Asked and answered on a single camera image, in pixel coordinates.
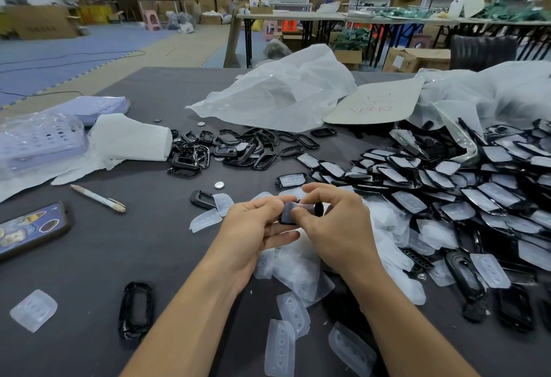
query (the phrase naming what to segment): pink stool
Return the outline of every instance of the pink stool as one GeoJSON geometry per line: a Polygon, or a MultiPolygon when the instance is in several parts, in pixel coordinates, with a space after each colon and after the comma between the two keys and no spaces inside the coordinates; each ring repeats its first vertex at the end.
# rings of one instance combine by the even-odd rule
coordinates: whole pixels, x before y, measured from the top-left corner
{"type": "Polygon", "coordinates": [[[147,30],[162,30],[161,24],[159,23],[159,17],[155,10],[145,10],[143,16],[145,18],[145,28],[147,30]]]}
{"type": "Polygon", "coordinates": [[[265,41],[272,40],[277,32],[277,21],[265,20],[262,25],[262,39],[265,41]]]}

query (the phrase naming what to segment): right hand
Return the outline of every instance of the right hand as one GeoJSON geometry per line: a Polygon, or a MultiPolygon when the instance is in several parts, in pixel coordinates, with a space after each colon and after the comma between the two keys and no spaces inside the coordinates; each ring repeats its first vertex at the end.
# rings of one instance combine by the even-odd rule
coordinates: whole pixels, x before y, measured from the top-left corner
{"type": "Polygon", "coordinates": [[[302,186],[308,193],[300,203],[330,203],[322,217],[297,207],[291,211],[295,223],[303,228],[318,255],[342,276],[358,269],[384,271],[375,246],[369,209],[362,198],[329,184],[311,182],[302,186]]]}

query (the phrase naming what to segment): hand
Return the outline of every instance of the hand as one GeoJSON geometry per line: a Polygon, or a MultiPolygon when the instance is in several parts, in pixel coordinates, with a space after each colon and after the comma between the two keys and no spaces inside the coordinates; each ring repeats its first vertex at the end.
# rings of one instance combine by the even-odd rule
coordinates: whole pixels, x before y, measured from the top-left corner
{"type": "Polygon", "coordinates": [[[230,207],[205,259],[222,269],[237,292],[249,282],[261,251],[299,238],[300,233],[292,231],[296,226],[274,223],[284,203],[294,200],[295,196],[264,197],[230,207]]]}
{"type": "Polygon", "coordinates": [[[302,190],[308,194],[300,203],[331,204],[322,217],[300,207],[291,211],[291,217],[306,231],[327,265],[342,276],[366,267],[374,272],[384,271],[375,246],[369,209],[360,196],[318,182],[305,184],[302,190]]]}

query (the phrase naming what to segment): electrical cable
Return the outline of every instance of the electrical cable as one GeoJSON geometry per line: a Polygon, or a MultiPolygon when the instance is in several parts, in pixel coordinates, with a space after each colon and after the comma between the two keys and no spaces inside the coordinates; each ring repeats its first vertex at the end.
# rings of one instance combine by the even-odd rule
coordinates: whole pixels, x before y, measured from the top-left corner
{"type": "Polygon", "coordinates": [[[72,55],[101,55],[102,53],[132,53],[132,52],[144,52],[144,51],[142,51],[141,49],[134,49],[132,51],[75,52],[75,53],[67,53],[66,55],[61,55],[61,56],[55,56],[53,58],[37,58],[35,60],[0,62],[0,65],[8,65],[8,64],[15,64],[15,63],[22,63],[22,62],[58,60],[60,58],[65,58],[66,56],[72,56],[72,55]]]}
{"type": "Polygon", "coordinates": [[[0,94],[18,95],[20,97],[35,97],[38,95],[51,95],[51,94],[63,94],[63,93],[78,93],[79,95],[83,95],[81,92],[76,90],[69,90],[66,92],[40,93],[40,94],[19,94],[19,93],[9,93],[0,88],[0,94]]]}
{"type": "Polygon", "coordinates": [[[137,56],[144,56],[146,54],[146,52],[144,51],[138,51],[138,52],[142,52],[140,55],[129,55],[129,56],[121,56],[120,58],[115,58],[115,59],[112,59],[112,60],[109,60],[109,59],[102,59],[102,60],[87,60],[87,61],[78,61],[78,62],[68,62],[68,63],[64,63],[64,64],[58,64],[58,65],[48,65],[48,66],[45,66],[45,67],[30,67],[30,68],[15,68],[15,69],[7,69],[5,71],[0,71],[0,74],[5,74],[7,72],[17,72],[17,71],[25,71],[27,69],[44,69],[44,68],[57,68],[57,67],[66,67],[68,65],[76,65],[76,64],[80,64],[80,63],[86,63],[86,62],[100,62],[100,61],[114,61],[114,60],[121,60],[121,59],[124,59],[124,58],[134,58],[134,57],[137,57],[137,56]]]}

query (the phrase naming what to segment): forearm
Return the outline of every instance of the forearm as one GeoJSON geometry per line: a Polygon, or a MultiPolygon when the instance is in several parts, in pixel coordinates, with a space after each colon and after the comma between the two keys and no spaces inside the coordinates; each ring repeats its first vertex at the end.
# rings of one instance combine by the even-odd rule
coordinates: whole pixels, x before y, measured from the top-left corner
{"type": "Polygon", "coordinates": [[[392,377],[477,376],[384,270],[344,276],[373,330],[392,377]]]}
{"type": "Polygon", "coordinates": [[[236,295],[231,277],[201,261],[121,377],[207,376],[236,295]]]}

